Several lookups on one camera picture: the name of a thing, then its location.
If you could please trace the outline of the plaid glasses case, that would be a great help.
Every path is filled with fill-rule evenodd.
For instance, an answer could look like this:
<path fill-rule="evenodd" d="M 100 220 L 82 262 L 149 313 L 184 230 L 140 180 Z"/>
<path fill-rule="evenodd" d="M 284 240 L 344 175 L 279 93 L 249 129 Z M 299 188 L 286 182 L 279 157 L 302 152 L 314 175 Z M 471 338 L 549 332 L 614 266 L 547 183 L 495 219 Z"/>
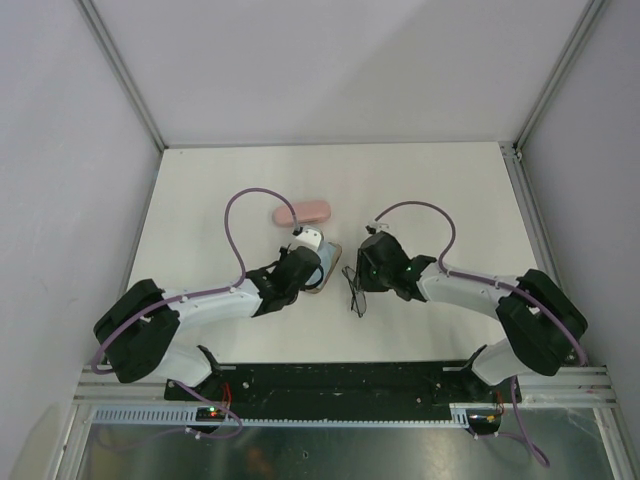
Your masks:
<path fill-rule="evenodd" d="M 311 294 L 320 293 L 327 284 L 342 255 L 342 247 L 334 242 L 322 241 L 317 254 L 320 258 L 320 265 L 304 288 L 305 292 Z"/>

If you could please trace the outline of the thin wire frame glasses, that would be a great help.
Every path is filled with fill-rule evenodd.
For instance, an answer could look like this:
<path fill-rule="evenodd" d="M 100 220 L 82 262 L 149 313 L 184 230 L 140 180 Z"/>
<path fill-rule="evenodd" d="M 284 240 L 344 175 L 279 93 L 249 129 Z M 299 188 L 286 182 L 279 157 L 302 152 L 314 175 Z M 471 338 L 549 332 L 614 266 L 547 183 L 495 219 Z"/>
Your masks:
<path fill-rule="evenodd" d="M 359 318 L 362 318 L 367 311 L 367 303 L 364 290 L 360 285 L 357 272 L 350 266 L 344 266 L 341 270 L 342 275 L 347 280 L 350 290 L 350 310 Z"/>

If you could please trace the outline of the pink glasses case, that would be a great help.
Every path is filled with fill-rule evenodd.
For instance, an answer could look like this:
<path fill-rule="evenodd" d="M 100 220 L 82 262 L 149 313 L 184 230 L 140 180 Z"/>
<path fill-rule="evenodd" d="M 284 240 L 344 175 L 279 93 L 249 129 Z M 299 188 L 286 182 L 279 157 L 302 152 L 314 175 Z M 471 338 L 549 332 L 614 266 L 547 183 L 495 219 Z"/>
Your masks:
<path fill-rule="evenodd" d="M 330 219 L 332 211 L 325 200 L 309 200 L 293 203 L 293 210 L 299 224 L 320 224 Z M 276 208 L 272 220 L 279 227 L 293 227 L 293 214 L 287 205 Z"/>

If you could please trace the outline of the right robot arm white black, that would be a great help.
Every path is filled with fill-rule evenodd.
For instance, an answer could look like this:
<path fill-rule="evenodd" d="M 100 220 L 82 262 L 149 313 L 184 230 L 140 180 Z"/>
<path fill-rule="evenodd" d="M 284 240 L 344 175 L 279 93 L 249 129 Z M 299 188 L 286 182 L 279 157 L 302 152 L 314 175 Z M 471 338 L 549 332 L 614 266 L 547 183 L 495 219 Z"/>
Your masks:
<path fill-rule="evenodd" d="M 457 271 L 434 257 L 409 257 L 384 231 L 359 247 L 355 289 L 446 303 L 499 322 L 506 338 L 474 352 L 461 376 L 462 391 L 473 401 L 486 400 L 513 376 L 555 375 L 569 353 L 578 351 L 588 328 L 584 315 L 542 271 L 530 269 L 516 277 Z"/>

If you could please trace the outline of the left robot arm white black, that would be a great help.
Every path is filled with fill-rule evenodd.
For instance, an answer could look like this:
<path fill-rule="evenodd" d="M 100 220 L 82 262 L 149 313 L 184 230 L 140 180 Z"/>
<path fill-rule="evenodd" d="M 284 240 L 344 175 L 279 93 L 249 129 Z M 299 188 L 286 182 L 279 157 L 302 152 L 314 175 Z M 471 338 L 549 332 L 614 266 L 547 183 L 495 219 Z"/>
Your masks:
<path fill-rule="evenodd" d="M 141 280 L 95 324 L 97 358 L 109 361 L 105 372 L 121 383 L 157 375 L 185 384 L 199 399 L 210 399 L 221 387 L 213 355 L 204 345 L 179 345 L 176 336 L 219 321 L 278 312 L 294 303 L 321 269 L 320 256 L 300 246 L 282 249 L 279 260 L 249 271 L 235 287 L 172 293 L 151 279 Z"/>

